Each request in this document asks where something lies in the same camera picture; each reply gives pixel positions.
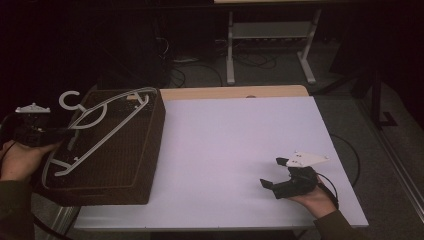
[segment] floor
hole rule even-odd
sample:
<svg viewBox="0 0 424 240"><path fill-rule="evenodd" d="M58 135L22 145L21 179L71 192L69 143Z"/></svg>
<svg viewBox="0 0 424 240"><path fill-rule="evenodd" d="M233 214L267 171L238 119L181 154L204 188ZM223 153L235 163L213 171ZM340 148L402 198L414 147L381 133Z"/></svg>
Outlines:
<svg viewBox="0 0 424 240"><path fill-rule="evenodd" d="M225 42L217 41L219 57L201 61L179 56L170 73L169 88L226 86ZM314 43L308 60L317 83L306 83L296 52L302 42L240 42L236 49L236 86L304 85L309 92L322 89L341 76L328 69L338 49L337 42ZM424 219L405 190L406 172L417 189L424 189L424 132L405 110L396 92L383 85L381 108L390 112L398 126L376 130L368 113L370 94L354 99L349 82L327 95L315 96L324 122L332 136L346 174L354 186L358 200L369 221L361 228L371 239L415 240L424 236ZM34 213L48 225L53 225L58 206L41 196L33 197ZM314 229L295 231L298 239L320 239ZM36 229L36 239L53 239ZM98 233L73 229L67 231L72 239L150 239L149 233Z"/></svg>

